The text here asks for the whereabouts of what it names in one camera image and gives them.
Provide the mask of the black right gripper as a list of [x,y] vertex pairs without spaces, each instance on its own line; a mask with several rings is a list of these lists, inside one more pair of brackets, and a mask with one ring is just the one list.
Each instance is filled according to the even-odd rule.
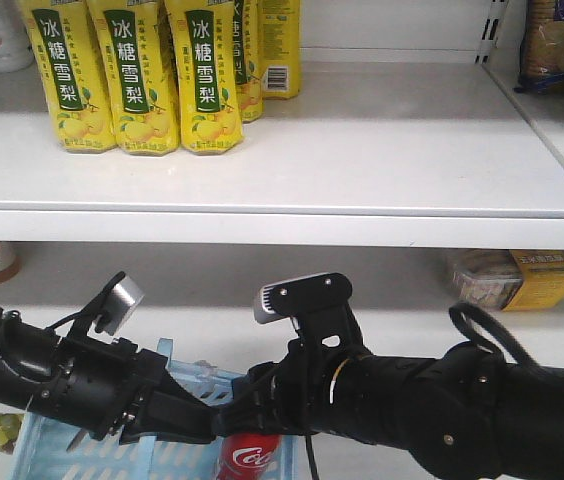
[[240,433],[377,438],[377,410],[360,390],[371,384],[362,361],[371,356],[349,305],[290,318],[297,338],[279,362],[248,370],[245,391],[234,391],[211,420],[218,437]]

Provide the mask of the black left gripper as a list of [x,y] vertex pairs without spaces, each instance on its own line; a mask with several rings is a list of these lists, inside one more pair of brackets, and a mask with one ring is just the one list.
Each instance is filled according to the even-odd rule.
[[214,408],[187,392],[172,395],[182,388],[166,371],[167,358],[129,340],[41,337],[26,345],[26,354],[26,371],[35,380],[28,407],[33,413],[100,440],[128,411],[134,418],[122,429],[121,444],[149,436],[210,444],[217,437]]

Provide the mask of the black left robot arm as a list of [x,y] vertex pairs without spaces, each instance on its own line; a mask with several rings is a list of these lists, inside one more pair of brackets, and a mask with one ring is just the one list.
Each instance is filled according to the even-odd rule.
[[189,393],[168,372],[168,357],[114,333],[141,296],[119,287],[102,292],[57,325],[38,328],[0,307],[0,403],[79,428],[95,440],[119,433],[124,443],[161,440],[208,444],[217,437],[216,408]]

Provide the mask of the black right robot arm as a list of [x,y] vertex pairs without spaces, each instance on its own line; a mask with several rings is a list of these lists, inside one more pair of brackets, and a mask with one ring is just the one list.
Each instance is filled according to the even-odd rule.
[[214,432],[328,433],[405,450],[440,479],[564,479],[564,368],[468,303],[450,317],[464,341],[435,359],[374,355],[346,305],[296,313],[287,355],[249,370]]

